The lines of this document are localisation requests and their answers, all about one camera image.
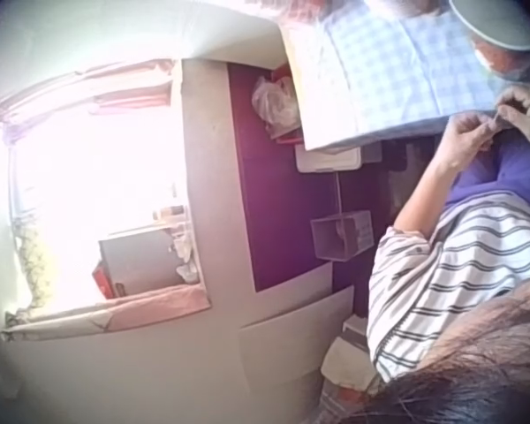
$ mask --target dark hair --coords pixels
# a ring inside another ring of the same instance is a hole
[[[530,423],[530,299],[452,343],[448,356],[392,380],[340,424]]]

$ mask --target hand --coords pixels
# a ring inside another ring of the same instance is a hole
[[[435,152],[435,164],[442,169],[461,172],[480,150],[490,148],[501,126],[480,112],[464,112],[450,117],[442,141]]]
[[[530,87],[508,87],[501,93],[497,108],[499,116],[516,126],[530,141]]]

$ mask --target striped shirt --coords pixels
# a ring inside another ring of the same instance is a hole
[[[530,206],[493,192],[446,210],[430,240],[389,228],[369,282],[367,337],[385,381],[414,369],[458,316],[530,278]]]

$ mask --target table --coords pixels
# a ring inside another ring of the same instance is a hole
[[[321,21],[282,34],[308,150],[440,133],[452,114],[493,113],[509,84],[478,62],[447,1],[434,16],[388,21],[333,0]]]

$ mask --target white wall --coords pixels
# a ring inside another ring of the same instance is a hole
[[[3,0],[0,97],[46,78],[134,57],[209,57],[275,68],[278,27],[198,0]]]
[[[314,403],[318,374],[251,392],[238,330],[329,294],[331,265],[255,294],[226,65],[186,61],[183,93],[193,225],[212,308],[143,329],[7,344],[26,380],[20,411],[39,405],[58,424],[297,424]]]

